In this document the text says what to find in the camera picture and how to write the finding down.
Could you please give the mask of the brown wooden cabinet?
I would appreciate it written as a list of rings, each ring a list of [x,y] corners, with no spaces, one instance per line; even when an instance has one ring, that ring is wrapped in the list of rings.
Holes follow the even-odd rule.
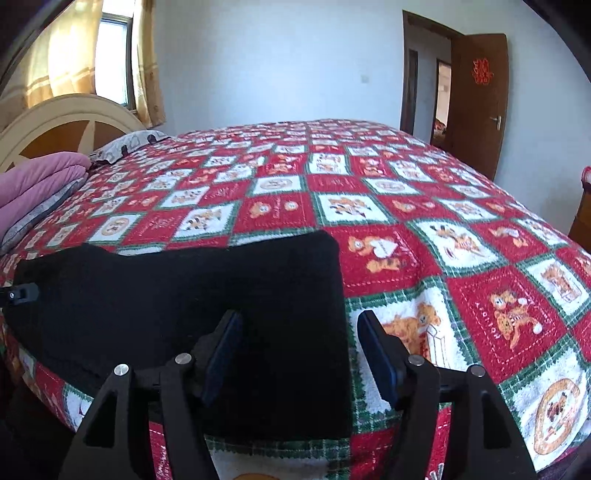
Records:
[[[591,195],[586,183],[568,237],[588,253],[591,252]]]

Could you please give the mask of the red checked cloth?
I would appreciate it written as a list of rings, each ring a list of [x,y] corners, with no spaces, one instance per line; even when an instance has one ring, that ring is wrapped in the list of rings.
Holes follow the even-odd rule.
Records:
[[[586,166],[581,174],[581,182],[585,192],[591,193],[591,166]]]

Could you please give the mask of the dark wooden door frame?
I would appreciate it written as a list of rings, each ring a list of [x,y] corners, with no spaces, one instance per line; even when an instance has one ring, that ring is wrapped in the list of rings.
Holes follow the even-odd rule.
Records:
[[[451,104],[452,41],[462,34],[427,17],[405,11],[404,81],[400,128],[441,148]]]

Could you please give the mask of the red double happiness decoration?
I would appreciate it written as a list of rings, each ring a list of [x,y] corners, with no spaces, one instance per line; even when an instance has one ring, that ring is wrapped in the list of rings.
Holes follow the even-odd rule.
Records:
[[[477,85],[489,85],[494,78],[488,58],[473,60],[472,77]]]

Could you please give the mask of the brown wooden door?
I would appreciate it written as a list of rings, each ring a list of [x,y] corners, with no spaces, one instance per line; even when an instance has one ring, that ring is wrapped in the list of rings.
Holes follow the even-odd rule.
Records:
[[[473,60],[488,58],[494,78],[477,85]],[[463,35],[452,41],[451,104],[445,149],[490,180],[496,176],[509,93],[509,55],[503,33]],[[502,116],[498,131],[491,117]]]

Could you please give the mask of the yellow patterned curtain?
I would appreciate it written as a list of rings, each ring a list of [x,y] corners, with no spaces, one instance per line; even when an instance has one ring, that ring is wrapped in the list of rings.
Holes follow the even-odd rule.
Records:
[[[155,4],[137,0],[133,4],[131,30],[131,71],[135,109],[147,128],[166,121],[154,47]]]

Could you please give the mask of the black pants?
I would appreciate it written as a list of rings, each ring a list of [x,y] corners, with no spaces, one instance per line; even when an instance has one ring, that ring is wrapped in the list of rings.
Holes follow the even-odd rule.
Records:
[[[83,244],[19,262],[13,281],[39,296],[5,308],[12,335],[88,395],[115,365],[160,367],[235,311],[242,339],[207,434],[251,444],[352,433],[339,244],[325,231],[134,256]]]

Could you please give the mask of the white patterned pillow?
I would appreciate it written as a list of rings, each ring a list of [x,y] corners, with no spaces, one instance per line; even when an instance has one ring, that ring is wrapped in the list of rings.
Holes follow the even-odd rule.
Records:
[[[92,163],[115,164],[140,148],[166,140],[169,135],[158,130],[137,130],[122,135],[89,155]]]

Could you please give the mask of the grey patterned folded quilt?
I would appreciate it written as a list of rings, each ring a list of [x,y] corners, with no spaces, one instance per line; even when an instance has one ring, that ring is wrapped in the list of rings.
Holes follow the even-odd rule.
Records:
[[[87,181],[85,175],[78,180],[66,184],[59,191],[29,210],[23,217],[13,223],[1,238],[1,255],[6,255],[22,238],[45,217],[59,207],[66,199],[79,190]]]

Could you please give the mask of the pink folded blanket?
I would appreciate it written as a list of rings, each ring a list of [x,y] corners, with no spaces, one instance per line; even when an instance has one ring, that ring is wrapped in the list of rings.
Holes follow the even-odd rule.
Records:
[[[34,207],[75,180],[85,177],[90,159],[58,152],[25,161],[1,174],[1,238]]]

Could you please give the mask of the bedroom window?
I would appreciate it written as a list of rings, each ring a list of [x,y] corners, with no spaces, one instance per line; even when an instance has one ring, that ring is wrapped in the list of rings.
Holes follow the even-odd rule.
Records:
[[[135,109],[132,24],[129,16],[103,12],[95,47],[96,94],[128,110]]]

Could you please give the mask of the cream wooden headboard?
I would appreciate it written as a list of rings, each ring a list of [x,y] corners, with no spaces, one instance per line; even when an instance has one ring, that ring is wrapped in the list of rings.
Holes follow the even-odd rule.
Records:
[[[119,104],[91,94],[62,95],[35,105],[1,132],[1,171],[56,152],[92,153],[144,128]]]

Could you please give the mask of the red christmas patchwork bedspread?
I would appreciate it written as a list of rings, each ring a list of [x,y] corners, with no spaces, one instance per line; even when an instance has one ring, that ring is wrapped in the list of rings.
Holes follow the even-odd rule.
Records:
[[[374,310],[440,367],[481,363],[543,478],[590,436],[590,256],[513,196],[382,124],[194,131],[103,167],[1,262],[90,243],[122,255],[325,229],[349,319]]]

